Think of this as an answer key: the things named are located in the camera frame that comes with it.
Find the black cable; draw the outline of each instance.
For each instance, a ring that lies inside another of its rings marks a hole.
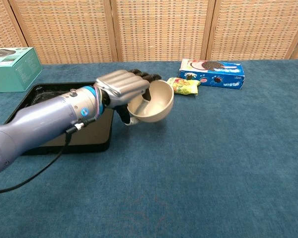
[[[4,192],[9,192],[12,190],[15,190],[23,185],[25,185],[26,183],[30,182],[31,180],[33,180],[34,178],[36,178],[37,176],[39,176],[42,172],[44,172],[48,167],[50,167],[55,161],[57,161],[58,158],[60,158],[60,156],[63,154],[63,152],[65,151],[65,149],[67,148],[67,146],[69,145],[69,143],[71,142],[72,139],[72,134],[77,131],[77,130],[72,130],[72,128],[70,128],[69,130],[66,131],[66,137],[65,137],[65,144],[62,147],[62,149],[59,151],[59,153],[56,155],[56,157],[46,166],[44,167],[41,171],[39,171],[38,173],[36,173],[35,175],[33,175],[32,177],[28,178],[27,180],[17,184],[16,186],[13,187],[9,187],[9,188],[5,188],[0,190],[0,193],[4,193]]]

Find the plastic tray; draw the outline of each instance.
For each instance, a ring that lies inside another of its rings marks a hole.
[[[94,82],[36,84],[30,89],[21,103],[9,116],[5,124],[9,123],[14,118],[15,114],[22,108],[46,101],[66,93],[72,88],[78,89],[93,84]],[[104,113],[97,119],[97,121],[74,133],[72,135],[72,140],[64,153],[93,153],[107,150],[110,145],[113,114],[112,109],[105,109]],[[58,153],[64,143],[65,135],[63,134],[42,146],[24,152],[22,155]]]

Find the beige bowl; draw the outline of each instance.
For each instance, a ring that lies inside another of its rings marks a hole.
[[[149,91],[149,102],[138,95],[128,104],[128,111],[140,121],[157,122],[164,119],[173,107],[173,88],[163,80],[155,80],[151,82]]]

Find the oreo box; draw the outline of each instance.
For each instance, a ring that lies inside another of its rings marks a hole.
[[[0,48],[0,93],[26,91],[41,71],[33,47]]]
[[[239,63],[183,59],[179,78],[199,80],[204,86],[241,89],[245,75]]]

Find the yellow snack bag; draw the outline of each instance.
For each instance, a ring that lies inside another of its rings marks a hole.
[[[188,95],[198,95],[198,86],[201,84],[198,80],[187,80],[183,78],[169,78],[167,83],[172,86],[174,93]]]

